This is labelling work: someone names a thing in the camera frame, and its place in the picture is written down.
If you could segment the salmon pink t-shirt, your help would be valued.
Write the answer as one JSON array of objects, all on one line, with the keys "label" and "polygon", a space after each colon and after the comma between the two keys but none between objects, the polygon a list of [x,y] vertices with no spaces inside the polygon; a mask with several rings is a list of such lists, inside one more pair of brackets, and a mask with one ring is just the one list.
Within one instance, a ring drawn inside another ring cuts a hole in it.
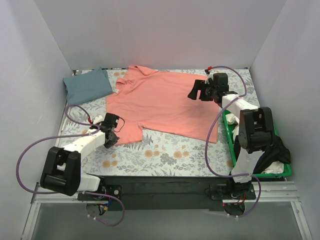
[{"label": "salmon pink t-shirt", "polygon": [[140,142],[143,129],[216,143],[218,128],[208,131],[220,108],[213,101],[192,100],[195,80],[206,76],[130,66],[106,98],[106,110],[124,120],[117,127],[117,145]]}]

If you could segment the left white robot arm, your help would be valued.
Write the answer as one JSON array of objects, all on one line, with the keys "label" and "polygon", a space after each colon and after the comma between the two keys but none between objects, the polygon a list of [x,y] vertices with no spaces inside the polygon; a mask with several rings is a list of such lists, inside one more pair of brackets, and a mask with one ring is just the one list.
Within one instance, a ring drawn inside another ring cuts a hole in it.
[{"label": "left white robot arm", "polygon": [[95,126],[90,127],[88,135],[80,137],[63,147],[49,149],[40,178],[44,189],[72,196],[77,192],[89,191],[95,200],[106,196],[106,187],[98,176],[82,173],[82,161],[97,148],[114,146],[120,139],[115,128],[120,117],[106,113],[93,119]]}]

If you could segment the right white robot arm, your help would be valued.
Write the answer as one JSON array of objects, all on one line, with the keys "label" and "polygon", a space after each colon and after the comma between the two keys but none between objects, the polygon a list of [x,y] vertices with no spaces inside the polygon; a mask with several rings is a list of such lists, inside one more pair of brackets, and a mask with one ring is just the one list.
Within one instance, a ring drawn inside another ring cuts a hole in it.
[{"label": "right white robot arm", "polygon": [[253,105],[235,91],[230,91],[226,73],[209,73],[206,80],[195,80],[188,98],[213,101],[222,112],[227,110],[239,119],[240,152],[228,176],[233,182],[226,186],[227,195],[237,199],[245,192],[243,184],[252,180],[259,158],[276,140],[272,110]]}]

